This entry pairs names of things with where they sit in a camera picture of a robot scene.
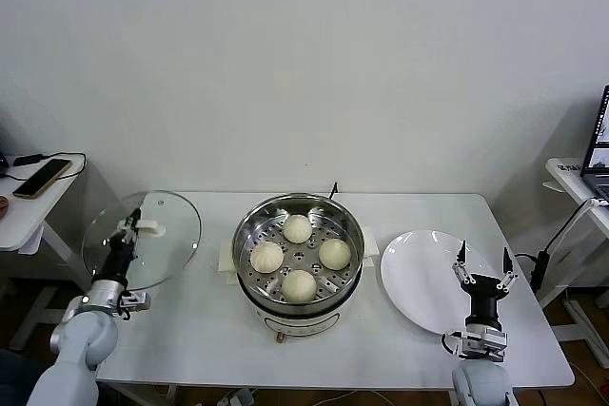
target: laptop screen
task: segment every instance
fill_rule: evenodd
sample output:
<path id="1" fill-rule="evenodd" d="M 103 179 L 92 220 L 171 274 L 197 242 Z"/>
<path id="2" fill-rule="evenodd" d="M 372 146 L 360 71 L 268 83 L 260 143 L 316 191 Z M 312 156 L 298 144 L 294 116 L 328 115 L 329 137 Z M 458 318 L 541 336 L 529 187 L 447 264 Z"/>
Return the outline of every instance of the laptop screen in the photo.
<path id="1" fill-rule="evenodd" d="M 609 86 L 605 87 L 600 102 L 599 116 L 594 134 L 583 161 L 583 173 L 609 173 L 609 116 L 605 116 L 609 103 Z"/>

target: smartphone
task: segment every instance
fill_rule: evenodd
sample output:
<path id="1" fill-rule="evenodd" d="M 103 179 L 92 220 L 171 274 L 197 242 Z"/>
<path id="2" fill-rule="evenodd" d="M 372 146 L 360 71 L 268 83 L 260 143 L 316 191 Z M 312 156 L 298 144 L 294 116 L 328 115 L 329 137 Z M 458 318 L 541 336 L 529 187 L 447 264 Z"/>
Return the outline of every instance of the smartphone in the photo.
<path id="1" fill-rule="evenodd" d="M 51 159 L 27 181 L 21 184 L 12 195 L 21 199 L 35 199 L 70 168 L 72 161 L 66 159 Z"/>

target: white bun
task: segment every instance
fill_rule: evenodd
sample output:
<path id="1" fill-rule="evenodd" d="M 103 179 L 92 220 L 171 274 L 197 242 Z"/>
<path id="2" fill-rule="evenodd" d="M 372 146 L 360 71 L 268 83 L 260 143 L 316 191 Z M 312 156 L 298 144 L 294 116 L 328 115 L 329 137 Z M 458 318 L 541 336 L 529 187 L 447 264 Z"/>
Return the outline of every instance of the white bun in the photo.
<path id="1" fill-rule="evenodd" d="M 313 226 L 307 216 L 296 214 L 290 216 L 284 223 L 284 236 L 289 242 L 300 244 L 308 240 L 313 233 Z"/>
<path id="2" fill-rule="evenodd" d="M 342 270 L 351 261 L 351 249 L 343 240 L 328 240 L 320 247 L 320 261 L 330 270 Z"/>
<path id="3" fill-rule="evenodd" d="M 317 282 L 304 270 L 292 270 L 284 278 L 282 294 L 290 303 L 305 303 L 315 298 Z"/>
<path id="4" fill-rule="evenodd" d="M 284 262 L 284 251 L 274 242 L 261 242 L 249 257 L 251 267 L 258 273 L 272 273 Z"/>

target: wooden floor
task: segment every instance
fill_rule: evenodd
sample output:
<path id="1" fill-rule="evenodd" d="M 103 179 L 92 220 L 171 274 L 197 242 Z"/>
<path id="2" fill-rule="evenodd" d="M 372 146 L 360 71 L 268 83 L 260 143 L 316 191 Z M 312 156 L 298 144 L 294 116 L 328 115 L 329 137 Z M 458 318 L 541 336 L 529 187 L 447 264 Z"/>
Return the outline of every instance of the wooden floor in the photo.
<path id="1" fill-rule="evenodd" d="M 7 348 L 9 341 L 21 320 L 29 310 L 36 296 L 45 285 L 60 285 L 60 290 L 51 307 L 65 307 L 69 300 L 79 295 L 75 286 L 65 282 L 49 282 L 38 280 L 15 280 L 19 290 L 14 297 L 0 301 L 0 313 L 3 325 L 0 326 L 0 348 Z M 600 310 L 594 304 L 594 298 L 602 290 L 595 291 L 573 291 L 570 292 L 571 299 L 577 299 L 588 318 L 593 321 L 605 342 L 609 343 L 609 314 Z M 564 310 L 560 299 L 556 299 L 545 310 L 546 317 L 553 325 L 572 323 Z M 39 325 L 29 341 L 22 355 L 41 360 L 51 364 L 55 355 L 49 350 L 49 337 L 52 332 L 51 325 Z M 589 376 L 600 389 L 603 385 L 609 386 L 609 370 L 600 368 L 594 356 L 584 342 L 563 343 L 562 349 L 569 361 L 577 364 Z M 195 388 L 180 387 L 176 404 L 178 406 L 214 406 L 218 400 L 230 392 L 229 389 L 220 388 Z M 349 394 L 349 392 L 331 391 L 287 391 L 287 390 L 259 390 L 255 393 L 256 404 L 259 406 L 313 406 L 318 401 L 335 396 Z M 396 406 L 448 406 L 448 394 L 445 392 L 382 392 Z M 576 371 L 576 382 L 572 387 L 557 390 L 543 390 L 543 395 L 548 406 L 596 406 L 605 403 L 598 397 L 589 384 Z M 542 406 L 543 399 L 540 391 L 522 391 L 517 393 L 521 406 Z M 127 398 L 121 397 L 110 389 L 102 389 L 100 405 L 122 405 L 130 406 L 134 403 Z M 329 406 L 382 406 L 386 405 L 384 399 L 370 392 L 357 392 L 342 399 L 325 403 Z"/>

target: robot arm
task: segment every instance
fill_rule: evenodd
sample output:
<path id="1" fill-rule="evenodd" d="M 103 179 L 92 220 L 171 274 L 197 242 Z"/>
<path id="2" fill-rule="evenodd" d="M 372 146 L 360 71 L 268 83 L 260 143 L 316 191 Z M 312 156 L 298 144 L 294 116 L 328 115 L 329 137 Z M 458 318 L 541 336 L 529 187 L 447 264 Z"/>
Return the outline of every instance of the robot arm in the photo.
<path id="1" fill-rule="evenodd" d="M 110 253 L 91 289 L 75 297 L 53 331 L 50 348 L 58 354 L 55 364 L 38 379 L 28 406 L 94 406 L 98 390 L 92 371 L 114 350 L 118 330 L 113 315 L 150 307 L 146 292 L 127 293 L 127 271 L 134 259 L 136 209 L 109 239 Z"/>
<path id="2" fill-rule="evenodd" d="M 507 248 L 503 250 L 503 278 L 470 274 L 465 267 L 466 246 L 453 264 L 461 289 L 470 296 L 470 315 L 465 330 L 442 335 L 442 346 L 462 361 L 453 370 L 453 384 L 462 406 L 518 406 L 507 372 L 496 364 L 503 362 L 507 335 L 502 331 L 497 302 L 504 299 L 518 275 Z M 457 340 L 453 349 L 446 337 Z"/>

